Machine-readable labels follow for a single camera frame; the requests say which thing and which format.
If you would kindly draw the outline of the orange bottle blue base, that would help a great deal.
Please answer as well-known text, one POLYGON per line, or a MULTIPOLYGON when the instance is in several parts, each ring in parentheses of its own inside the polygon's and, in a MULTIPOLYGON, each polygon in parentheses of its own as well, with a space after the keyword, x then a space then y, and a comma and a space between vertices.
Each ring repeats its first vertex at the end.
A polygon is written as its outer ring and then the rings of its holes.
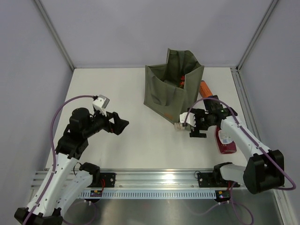
POLYGON ((209 98, 213 96, 211 90, 209 89, 207 83, 205 81, 201 81, 199 93, 203 98, 209 98))

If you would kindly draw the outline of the red bottle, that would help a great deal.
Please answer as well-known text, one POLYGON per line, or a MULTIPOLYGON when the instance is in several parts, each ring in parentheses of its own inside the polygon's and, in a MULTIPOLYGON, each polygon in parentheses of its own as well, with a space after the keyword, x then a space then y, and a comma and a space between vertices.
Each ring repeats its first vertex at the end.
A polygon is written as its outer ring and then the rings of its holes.
POLYGON ((180 83, 179 83, 179 88, 183 89, 185 85, 185 76, 181 76, 180 78, 180 83))
POLYGON ((232 138, 222 129, 216 127, 215 139, 221 154, 233 154, 237 151, 236 144, 232 138))

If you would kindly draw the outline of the green pump bottle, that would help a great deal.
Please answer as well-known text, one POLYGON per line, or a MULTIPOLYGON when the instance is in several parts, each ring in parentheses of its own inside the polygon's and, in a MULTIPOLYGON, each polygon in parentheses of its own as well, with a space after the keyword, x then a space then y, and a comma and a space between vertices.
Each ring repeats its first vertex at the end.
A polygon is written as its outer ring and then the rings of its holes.
POLYGON ((166 84, 168 84, 168 85, 171 85, 171 86, 173 86, 173 87, 178 87, 178 85, 177 85, 176 83, 171 82, 171 81, 169 81, 169 80, 164 80, 164 83, 166 83, 166 84))

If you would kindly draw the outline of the green bottle beige cap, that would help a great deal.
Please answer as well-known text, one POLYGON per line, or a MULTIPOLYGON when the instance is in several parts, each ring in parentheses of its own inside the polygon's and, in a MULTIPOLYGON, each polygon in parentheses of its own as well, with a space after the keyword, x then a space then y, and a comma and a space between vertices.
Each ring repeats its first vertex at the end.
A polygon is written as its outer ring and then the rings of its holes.
POLYGON ((174 129, 176 130, 176 131, 183 131, 183 130, 186 130, 187 129, 187 127, 185 127, 185 126, 183 126, 183 124, 182 123, 174 123, 174 129))

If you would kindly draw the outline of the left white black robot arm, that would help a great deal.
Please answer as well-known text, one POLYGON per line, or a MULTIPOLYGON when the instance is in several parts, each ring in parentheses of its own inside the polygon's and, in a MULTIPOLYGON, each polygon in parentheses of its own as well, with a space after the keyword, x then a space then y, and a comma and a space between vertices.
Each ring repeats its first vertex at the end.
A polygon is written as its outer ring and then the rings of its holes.
POLYGON ((83 163, 73 180, 63 186, 88 147, 88 138, 101 130, 120 135, 128 125, 129 121, 121 119, 116 112, 95 111, 91 115, 86 108, 73 110, 55 149, 52 169, 28 205, 16 210, 15 219, 22 225, 61 225, 79 194, 88 186, 101 185, 99 166, 83 163))

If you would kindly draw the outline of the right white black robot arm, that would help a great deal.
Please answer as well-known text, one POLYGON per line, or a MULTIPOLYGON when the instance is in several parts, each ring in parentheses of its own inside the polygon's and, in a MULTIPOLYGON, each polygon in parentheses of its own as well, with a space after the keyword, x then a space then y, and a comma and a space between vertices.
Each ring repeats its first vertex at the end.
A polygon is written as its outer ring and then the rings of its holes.
POLYGON ((245 185, 252 194, 280 188, 285 183, 284 156, 261 143, 243 125, 236 111, 217 96, 201 99, 205 109, 193 106, 179 116, 183 126, 190 126, 190 137, 205 138, 204 130, 216 126, 227 133, 243 153, 247 164, 221 163, 213 168, 212 180, 217 186, 228 181, 245 185))

